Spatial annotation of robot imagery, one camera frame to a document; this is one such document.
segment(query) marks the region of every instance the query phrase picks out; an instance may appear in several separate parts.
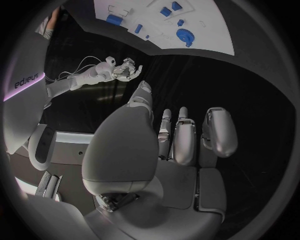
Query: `cable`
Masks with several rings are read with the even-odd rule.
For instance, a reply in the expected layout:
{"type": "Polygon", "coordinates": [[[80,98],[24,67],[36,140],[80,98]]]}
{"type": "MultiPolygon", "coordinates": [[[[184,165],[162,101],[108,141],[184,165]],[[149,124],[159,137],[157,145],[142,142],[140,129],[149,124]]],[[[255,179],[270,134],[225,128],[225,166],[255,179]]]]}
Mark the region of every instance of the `cable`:
{"type": "Polygon", "coordinates": [[[100,63],[102,62],[99,58],[97,58],[97,57],[95,57],[95,56],[86,56],[84,59],[82,59],[82,61],[79,63],[78,67],[76,68],[76,70],[75,70],[73,73],[70,73],[70,72],[68,72],[68,71],[63,71],[63,72],[61,72],[61,73],[58,75],[58,79],[53,80],[53,79],[51,79],[51,78],[49,78],[49,77],[47,77],[47,76],[45,76],[45,78],[46,78],[48,81],[50,81],[50,82],[55,82],[55,81],[58,81],[58,80],[61,80],[61,79],[65,78],[65,77],[68,77],[68,76],[70,76],[70,75],[72,75],[72,74],[75,74],[75,73],[79,72],[80,70],[84,69],[84,68],[87,67],[87,66],[92,66],[92,65],[95,66],[94,64],[89,64],[89,65],[86,65],[86,66],[84,66],[83,68],[79,69],[80,65],[81,65],[81,64],[83,63],[83,61],[84,61],[85,59],[87,59],[87,58],[94,58],[94,59],[97,59],[100,63]],[[68,73],[69,75],[60,78],[61,74],[63,74],[63,73],[68,73]]]}

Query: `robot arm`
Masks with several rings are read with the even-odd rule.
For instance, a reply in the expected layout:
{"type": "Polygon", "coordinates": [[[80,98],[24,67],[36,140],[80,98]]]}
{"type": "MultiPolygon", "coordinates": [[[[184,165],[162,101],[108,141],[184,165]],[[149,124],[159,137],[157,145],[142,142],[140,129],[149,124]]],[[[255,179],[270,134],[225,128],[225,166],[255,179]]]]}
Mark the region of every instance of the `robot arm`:
{"type": "Polygon", "coordinates": [[[48,84],[46,86],[47,100],[45,108],[50,106],[51,100],[54,97],[69,90],[73,91],[79,89],[85,84],[94,85],[115,79],[122,82],[129,82],[130,80],[137,78],[142,72],[143,66],[140,65],[136,71],[135,62],[131,58],[126,58],[120,66],[116,66],[116,61],[111,56],[107,57],[105,60],[106,61],[100,62],[96,66],[90,67],[83,73],[72,74],[66,79],[48,84]]]}

